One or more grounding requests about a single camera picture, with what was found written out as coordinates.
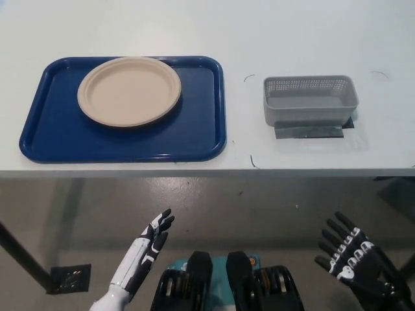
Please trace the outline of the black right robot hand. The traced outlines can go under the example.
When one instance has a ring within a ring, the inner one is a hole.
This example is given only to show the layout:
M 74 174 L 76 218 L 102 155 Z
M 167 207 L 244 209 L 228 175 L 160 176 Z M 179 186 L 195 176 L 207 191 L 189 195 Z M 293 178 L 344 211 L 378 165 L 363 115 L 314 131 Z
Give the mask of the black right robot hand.
M 326 239 L 318 247 L 326 253 L 314 261 L 346 285 L 363 310 L 414 310 L 411 290 L 385 252 L 346 215 L 337 211 L 332 229 L 322 230 Z

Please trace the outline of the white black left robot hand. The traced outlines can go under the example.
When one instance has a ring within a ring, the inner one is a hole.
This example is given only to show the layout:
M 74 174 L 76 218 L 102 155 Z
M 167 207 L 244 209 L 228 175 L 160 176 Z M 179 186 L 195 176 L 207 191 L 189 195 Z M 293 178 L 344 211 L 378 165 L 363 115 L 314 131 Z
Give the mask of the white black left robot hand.
M 173 221 L 171 209 L 167 209 L 146 226 L 126 252 L 110 281 L 111 285 L 124 289 L 131 296 L 136 294 L 160 254 Z

